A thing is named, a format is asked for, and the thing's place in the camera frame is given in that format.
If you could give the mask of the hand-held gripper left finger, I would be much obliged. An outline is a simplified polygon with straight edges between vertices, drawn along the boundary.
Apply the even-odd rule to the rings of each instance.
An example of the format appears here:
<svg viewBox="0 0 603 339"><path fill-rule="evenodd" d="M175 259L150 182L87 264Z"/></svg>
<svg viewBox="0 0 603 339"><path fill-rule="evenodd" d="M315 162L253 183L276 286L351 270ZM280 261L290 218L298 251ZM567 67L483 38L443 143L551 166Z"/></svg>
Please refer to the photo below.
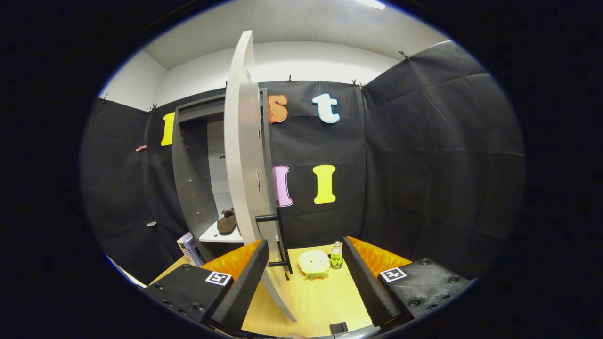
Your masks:
<svg viewBox="0 0 603 339"><path fill-rule="evenodd" d="M257 240L202 267L182 264L144 288L144 292L192 322L237 333L268 260L267 241Z"/></svg>

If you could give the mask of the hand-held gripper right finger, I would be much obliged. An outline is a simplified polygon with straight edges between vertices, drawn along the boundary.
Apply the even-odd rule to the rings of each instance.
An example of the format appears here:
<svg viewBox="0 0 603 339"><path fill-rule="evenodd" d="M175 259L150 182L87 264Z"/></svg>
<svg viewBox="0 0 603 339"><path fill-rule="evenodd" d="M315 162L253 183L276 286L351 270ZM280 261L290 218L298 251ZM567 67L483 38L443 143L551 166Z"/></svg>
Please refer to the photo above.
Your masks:
<svg viewBox="0 0 603 339"><path fill-rule="evenodd" d="M435 313L474 283L430 258L411 261L351 236L342 242L366 311L383 330Z"/></svg>

